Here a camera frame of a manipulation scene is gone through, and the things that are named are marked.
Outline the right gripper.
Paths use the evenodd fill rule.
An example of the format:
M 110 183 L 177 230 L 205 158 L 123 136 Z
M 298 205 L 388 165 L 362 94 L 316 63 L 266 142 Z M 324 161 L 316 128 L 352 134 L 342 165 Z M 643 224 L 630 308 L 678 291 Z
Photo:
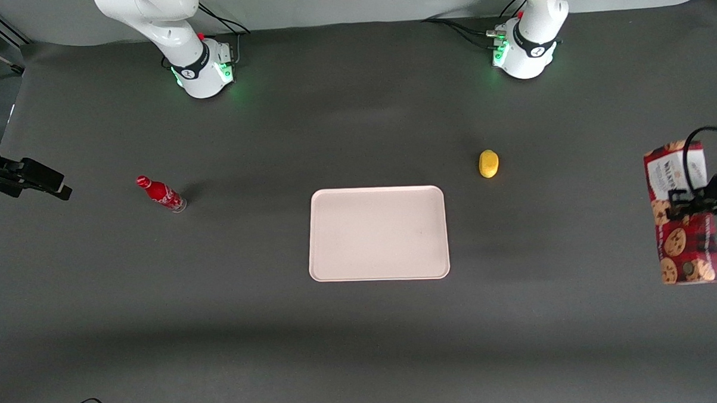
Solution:
M 74 190 L 64 184 L 64 175 L 43 163 L 24 157 L 17 162 L 0 154 L 0 192 L 11 197 L 20 197 L 28 185 L 59 200 L 70 200 Z

